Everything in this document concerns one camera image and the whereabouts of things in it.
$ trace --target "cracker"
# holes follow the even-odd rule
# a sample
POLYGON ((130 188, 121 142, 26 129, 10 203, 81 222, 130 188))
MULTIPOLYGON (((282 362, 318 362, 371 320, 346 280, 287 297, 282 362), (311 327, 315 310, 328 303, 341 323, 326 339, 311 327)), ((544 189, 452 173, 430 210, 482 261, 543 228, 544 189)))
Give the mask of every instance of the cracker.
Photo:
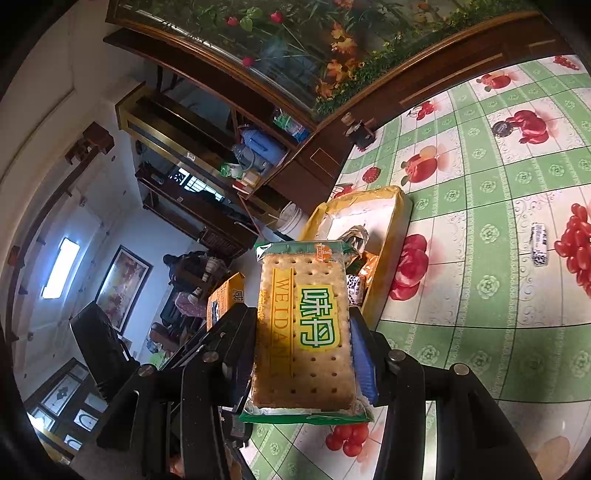
POLYGON ((356 391, 343 263, 319 261, 314 254, 268 254, 262 259, 260 296, 252 384, 254 405, 330 411, 349 408, 355 400, 356 391), (317 352, 298 348, 294 341, 291 358, 285 359, 290 365, 290 374, 278 374, 271 365, 271 290, 275 268, 293 268, 294 298, 299 285, 332 285, 338 315, 338 346, 317 352))

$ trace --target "framed painting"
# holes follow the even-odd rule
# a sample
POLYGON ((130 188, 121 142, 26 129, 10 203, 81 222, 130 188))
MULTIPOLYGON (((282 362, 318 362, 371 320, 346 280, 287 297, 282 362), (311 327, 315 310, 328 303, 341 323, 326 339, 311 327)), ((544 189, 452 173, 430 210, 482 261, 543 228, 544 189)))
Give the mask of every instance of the framed painting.
POLYGON ((119 333, 125 330, 129 315, 151 270, 152 265, 123 245, 119 246, 95 299, 119 333))

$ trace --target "cracker package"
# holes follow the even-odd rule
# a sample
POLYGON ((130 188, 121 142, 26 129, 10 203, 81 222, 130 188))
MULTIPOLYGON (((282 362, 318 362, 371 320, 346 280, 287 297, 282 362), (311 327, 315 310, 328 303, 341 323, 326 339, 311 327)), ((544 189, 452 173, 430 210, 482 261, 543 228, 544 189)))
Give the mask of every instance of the cracker package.
POLYGON ((248 421, 367 421, 349 329, 345 262, 352 250, 340 241, 257 246, 262 273, 248 421))

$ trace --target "snack package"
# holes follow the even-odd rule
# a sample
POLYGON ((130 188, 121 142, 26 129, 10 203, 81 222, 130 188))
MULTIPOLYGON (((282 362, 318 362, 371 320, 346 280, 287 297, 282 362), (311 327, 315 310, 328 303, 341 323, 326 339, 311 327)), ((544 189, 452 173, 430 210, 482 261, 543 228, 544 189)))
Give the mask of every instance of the snack package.
POLYGON ((235 304, 244 303, 244 275, 228 278, 207 300, 207 329, 209 330, 235 304))
POLYGON ((347 275, 347 290, 349 293, 349 304, 357 307, 363 305, 365 294, 365 277, 358 275, 347 275))
POLYGON ((371 282, 374 279, 375 269, 378 266, 379 255, 365 252, 363 258, 365 263, 359 270, 358 275, 365 280, 365 288, 370 288, 371 282))
POLYGON ((353 367, 344 242, 259 245, 251 399, 242 420, 366 421, 353 367))

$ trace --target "bottle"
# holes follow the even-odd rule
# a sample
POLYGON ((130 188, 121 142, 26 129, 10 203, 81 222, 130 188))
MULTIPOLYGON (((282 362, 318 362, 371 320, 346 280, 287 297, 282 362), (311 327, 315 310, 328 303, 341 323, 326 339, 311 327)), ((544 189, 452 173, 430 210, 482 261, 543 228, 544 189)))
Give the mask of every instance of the bottle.
POLYGON ((230 177, 235 180, 241 180, 244 176, 244 170, 236 163, 222 163, 220 167, 222 177, 230 177))
POLYGON ((304 125, 280 108, 276 108, 273 111, 273 123, 289 133, 298 143, 303 142, 310 136, 310 131, 304 125))
POLYGON ((363 121, 355 121, 351 113, 346 113, 341 121, 349 127, 345 136, 357 145, 357 148, 361 151, 375 142, 375 133, 367 128, 363 121))

